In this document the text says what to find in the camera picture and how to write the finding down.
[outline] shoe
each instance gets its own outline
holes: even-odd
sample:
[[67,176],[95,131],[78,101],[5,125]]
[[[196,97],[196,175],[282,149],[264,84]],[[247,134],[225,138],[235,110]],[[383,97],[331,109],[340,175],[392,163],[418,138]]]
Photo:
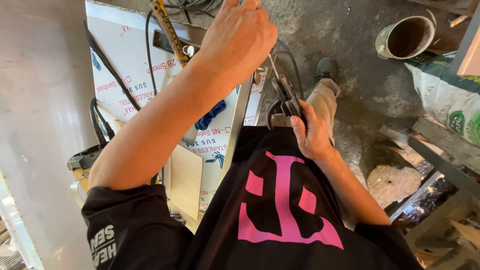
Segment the shoe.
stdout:
[[317,75],[315,78],[319,80],[329,78],[335,81],[335,77],[336,77],[335,63],[329,57],[321,59],[317,65]]

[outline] dirty floor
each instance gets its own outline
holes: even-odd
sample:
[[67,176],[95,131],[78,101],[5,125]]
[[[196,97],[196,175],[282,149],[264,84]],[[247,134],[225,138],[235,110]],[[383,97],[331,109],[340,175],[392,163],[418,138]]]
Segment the dirty floor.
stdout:
[[[216,0],[211,13],[217,13],[221,2]],[[149,0],[113,0],[113,4],[149,11]],[[336,81],[342,93],[337,99],[336,148],[364,183],[358,162],[362,150],[381,137],[380,127],[385,124],[405,131],[425,114],[413,88],[411,74],[402,61],[378,58],[375,39],[382,29],[403,18],[429,17],[426,6],[408,0],[263,0],[261,6],[267,9],[270,20],[278,27],[279,38],[295,57],[305,97],[317,83],[318,61],[330,57],[338,64]],[[438,23],[436,44],[431,49],[456,50],[469,20],[450,28],[448,20],[455,19],[454,15],[434,8],[430,10]],[[198,26],[208,27],[212,22],[212,18],[202,14],[190,14],[190,17]],[[182,12],[172,15],[171,19],[187,22]],[[280,53],[279,72],[296,85],[288,55],[280,46],[276,48]],[[269,91],[264,110],[273,101],[274,94]]]

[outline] right hand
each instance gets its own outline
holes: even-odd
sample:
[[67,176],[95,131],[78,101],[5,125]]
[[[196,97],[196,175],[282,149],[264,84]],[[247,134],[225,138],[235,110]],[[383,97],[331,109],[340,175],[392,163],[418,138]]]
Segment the right hand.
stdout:
[[268,21],[268,13],[257,9],[255,0],[224,0],[207,30],[202,48],[192,60],[200,60],[203,69],[214,71],[215,79],[228,89],[244,83],[268,57],[276,43],[277,28]]
[[324,163],[333,157],[335,148],[330,144],[325,120],[318,117],[313,107],[300,100],[303,116],[307,120],[307,126],[298,116],[291,116],[293,132],[297,138],[300,152],[308,159]]

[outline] blue cloth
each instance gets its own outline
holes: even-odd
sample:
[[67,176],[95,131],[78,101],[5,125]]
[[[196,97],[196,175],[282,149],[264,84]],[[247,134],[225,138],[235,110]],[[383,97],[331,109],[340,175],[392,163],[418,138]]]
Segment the blue cloth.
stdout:
[[204,115],[198,122],[195,123],[197,130],[207,130],[208,125],[212,122],[219,113],[223,112],[227,108],[227,104],[224,100],[217,103],[206,115]]

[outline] person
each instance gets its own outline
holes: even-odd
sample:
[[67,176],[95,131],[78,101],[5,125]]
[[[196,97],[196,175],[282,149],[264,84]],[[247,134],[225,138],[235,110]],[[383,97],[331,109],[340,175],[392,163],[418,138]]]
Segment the person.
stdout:
[[94,163],[82,215],[97,270],[421,269],[333,146],[340,89],[329,59],[301,101],[306,124],[275,117],[272,131],[242,128],[195,235],[170,217],[165,187],[144,184],[183,134],[267,58],[277,29],[259,3],[224,0],[201,50]]

